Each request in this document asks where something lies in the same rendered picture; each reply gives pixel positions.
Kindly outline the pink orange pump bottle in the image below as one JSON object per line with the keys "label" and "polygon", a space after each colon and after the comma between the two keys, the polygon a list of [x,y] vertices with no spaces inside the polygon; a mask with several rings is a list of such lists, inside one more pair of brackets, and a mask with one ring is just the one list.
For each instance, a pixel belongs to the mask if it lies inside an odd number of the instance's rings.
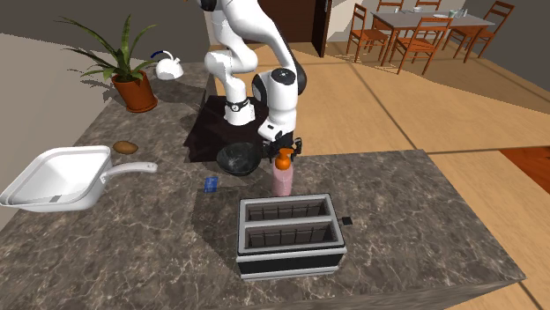
{"label": "pink orange pump bottle", "polygon": [[292,191],[294,170],[291,156],[294,150],[281,148],[272,164],[272,194],[274,196],[290,196]]}

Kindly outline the black marbled bowl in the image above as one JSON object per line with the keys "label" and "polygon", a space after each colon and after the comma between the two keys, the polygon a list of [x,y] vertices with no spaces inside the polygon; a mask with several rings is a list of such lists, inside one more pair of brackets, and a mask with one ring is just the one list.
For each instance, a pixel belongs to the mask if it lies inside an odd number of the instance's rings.
{"label": "black marbled bowl", "polygon": [[252,143],[234,143],[221,149],[216,157],[218,166],[234,176],[254,172],[262,159],[262,152]]}

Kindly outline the dark robot stand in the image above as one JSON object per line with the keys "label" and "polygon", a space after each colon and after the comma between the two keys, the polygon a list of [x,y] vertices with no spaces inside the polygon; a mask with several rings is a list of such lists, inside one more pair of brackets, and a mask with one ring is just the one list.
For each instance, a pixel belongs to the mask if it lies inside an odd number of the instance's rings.
{"label": "dark robot stand", "polygon": [[249,97],[254,104],[256,119],[242,126],[231,125],[224,119],[225,96],[211,95],[202,106],[188,137],[183,143],[189,148],[190,162],[215,161],[218,152],[233,143],[247,142],[261,144],[263,139],[257,133],[268,115],[264,105]]}

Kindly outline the silver black toaster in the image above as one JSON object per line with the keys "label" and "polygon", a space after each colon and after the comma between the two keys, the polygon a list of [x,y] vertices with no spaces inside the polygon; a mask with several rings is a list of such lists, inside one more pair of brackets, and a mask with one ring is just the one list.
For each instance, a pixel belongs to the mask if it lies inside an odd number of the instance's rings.
{"label": "silver black toaster", "polygon": [[330,195],[240,200],[236,263],[241,279],[332,274],[346,253]]}

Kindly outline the dark brown door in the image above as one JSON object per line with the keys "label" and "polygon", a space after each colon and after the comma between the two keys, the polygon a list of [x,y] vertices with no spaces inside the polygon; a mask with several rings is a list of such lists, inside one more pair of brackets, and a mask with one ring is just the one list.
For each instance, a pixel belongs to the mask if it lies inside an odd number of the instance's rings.
{"label": "dark brown door", "polygon": [[320,57],[325,44],[333,0],[258,0],[289,43],[310,42]]}

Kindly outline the white kettle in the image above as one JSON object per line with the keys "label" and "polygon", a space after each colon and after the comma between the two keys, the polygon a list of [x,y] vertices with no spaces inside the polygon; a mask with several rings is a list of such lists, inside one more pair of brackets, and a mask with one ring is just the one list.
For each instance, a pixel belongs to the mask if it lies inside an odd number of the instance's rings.
{"label": "white kettle", "polygon": [[173,57],[173,55],[166,50],[159,50],[151,54],[150,58],[153,59],[156,55],[166,54],[168,58],[163,58],[157,62],[155,67],[155,73],[158,79],[160,80],[176,80],[180,78],[183,74],[183,68],[180,64],[180,59],[178,57]]}

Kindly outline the brown potato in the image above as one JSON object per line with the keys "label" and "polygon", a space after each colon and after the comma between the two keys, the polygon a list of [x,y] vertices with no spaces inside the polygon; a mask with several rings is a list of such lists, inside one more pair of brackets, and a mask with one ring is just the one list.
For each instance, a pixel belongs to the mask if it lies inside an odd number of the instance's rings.
{"label": "brown potato", "polygon": [[129,141],[117,141],[113,144],[113,150],[121,154],[129,155],[135,153],[138,150],[138,146]]}

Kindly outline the potted green plant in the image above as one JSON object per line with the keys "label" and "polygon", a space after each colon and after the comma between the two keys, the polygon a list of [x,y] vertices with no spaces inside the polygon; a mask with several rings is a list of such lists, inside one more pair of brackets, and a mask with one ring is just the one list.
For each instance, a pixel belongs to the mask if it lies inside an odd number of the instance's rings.
{"label": "potted green plant", "polygon": [[98,57],[91,51],[82,48],[68,48],[68,50],[84,55],[94,61],[94,64],[88,68],[87,72],[81,74],[81,77],[87,77],[95,74],[101,74],[104,81],[110,80],[123,99],[126,109],[132,113],[144,113],[154,109],[158,105],[158,99],[153,94],[149,78],[144,72],[144,68],[153,64],[154,60],[144,61],[132,67],[130,60],[132,53],[141,37],[155,25],[144,28],[139,34],[130,41],[131,15],[125,19],[121,34],[121,43],[119,48],[114,48],[97,32],[82,25],[74,19],[62,17],[57,23],[73,25],[97,40],[102,47],[114,58],[115,64]]}

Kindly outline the white square pan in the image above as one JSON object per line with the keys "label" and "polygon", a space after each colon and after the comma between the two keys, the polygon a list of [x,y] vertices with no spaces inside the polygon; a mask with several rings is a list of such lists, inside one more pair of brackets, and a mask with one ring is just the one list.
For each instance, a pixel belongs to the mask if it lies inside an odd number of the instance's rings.
{"label": "white square pan", "polygon": [[86,210],[111,177],[155,173],[153,162],[113,165],[106,145],[59,147],[43,152],[0,194],[0,205],[32,212]]}

